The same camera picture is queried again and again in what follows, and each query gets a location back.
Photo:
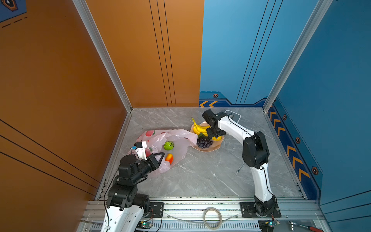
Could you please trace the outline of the red yellow mango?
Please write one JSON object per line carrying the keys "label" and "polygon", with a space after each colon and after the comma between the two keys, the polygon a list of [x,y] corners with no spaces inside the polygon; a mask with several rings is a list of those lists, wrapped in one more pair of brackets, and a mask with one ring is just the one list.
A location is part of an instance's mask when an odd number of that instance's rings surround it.
{"label": "red yellow mango", "polygon": [[167,154],[165,160],[166,160],[167,162],[169,162],[170,164],[172,164],[173,161],[174,161],[174,156],[173,156],[173,154],[171,154],[171,153]]}

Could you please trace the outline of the pink printed plastic bag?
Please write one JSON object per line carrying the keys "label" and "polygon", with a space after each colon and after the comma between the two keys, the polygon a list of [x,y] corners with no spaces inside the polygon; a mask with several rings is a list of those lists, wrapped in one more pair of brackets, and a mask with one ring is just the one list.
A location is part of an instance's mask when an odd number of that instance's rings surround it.
{"label": "pink printed plastic bag", "polygon": [[[196,144],[197,138],[198,136],[196,134],[184,129],[148,130],[139,136],[136,142],[146,141],[146,157],[153,153],[163,152],[165,154],[160,167],[151,173],[151,175],[155,176],[169,171],[178,162],[183,160],[187,154],[188,148],[193,144]],[[166,151],[164,149],[163,145],[167,141],[174,142],[173,150]],[[172,164],[165,160],[167,154],[169,153],[173,154],[174,156],[174,161]]]}

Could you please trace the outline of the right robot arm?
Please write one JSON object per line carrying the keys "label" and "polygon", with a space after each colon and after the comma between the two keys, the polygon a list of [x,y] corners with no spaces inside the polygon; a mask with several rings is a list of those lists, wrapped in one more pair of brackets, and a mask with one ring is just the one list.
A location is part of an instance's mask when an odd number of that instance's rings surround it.
{"label": "right robot arm", "polygon": [[233,121],[224,112],[215,114],[206,110],[203,118],[209,124],[208,136],[220,137],[226,134],[234,137],[243,146],[242,159],[250,168],[255,185],[255,212],[259,217],[279,213],[276,196],[272,193],[268,175],[269,148],[263,132],[253,132]]}

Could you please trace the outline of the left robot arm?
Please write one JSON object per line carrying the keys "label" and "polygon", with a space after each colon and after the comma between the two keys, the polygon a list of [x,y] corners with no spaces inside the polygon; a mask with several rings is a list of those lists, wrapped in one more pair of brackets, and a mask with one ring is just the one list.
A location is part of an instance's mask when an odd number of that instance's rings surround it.
{"label": "left robot arm", "polygon": [[106,192],[102,232],[134,232],[141,219],[149,216],[162,219],[163,203],[150,203],[149,196],[138,193],[137,185],[158,169],[165,153],[155,153],[146,159],[135,155],[126,155],[120,160],[118,175],[114,177],[110,189]]}

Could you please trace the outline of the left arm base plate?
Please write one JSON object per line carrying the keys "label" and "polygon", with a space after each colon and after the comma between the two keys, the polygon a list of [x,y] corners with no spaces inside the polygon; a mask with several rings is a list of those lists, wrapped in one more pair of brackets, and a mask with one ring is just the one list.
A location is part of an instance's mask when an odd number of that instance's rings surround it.
{"label": "left arm base plate", "polygon": [[149,218],[162,218],[164,212],[164,203],[163,202],[150,202],[149,207]]}

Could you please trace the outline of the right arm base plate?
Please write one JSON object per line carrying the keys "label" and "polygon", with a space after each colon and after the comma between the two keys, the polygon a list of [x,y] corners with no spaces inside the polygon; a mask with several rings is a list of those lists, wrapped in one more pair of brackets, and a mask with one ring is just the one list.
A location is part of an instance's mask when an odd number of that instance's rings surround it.
{"label": "right arm base plate", "polygon": [[281,218],[282,214],[276,202],[241,202],[240,210],[244,218]]}

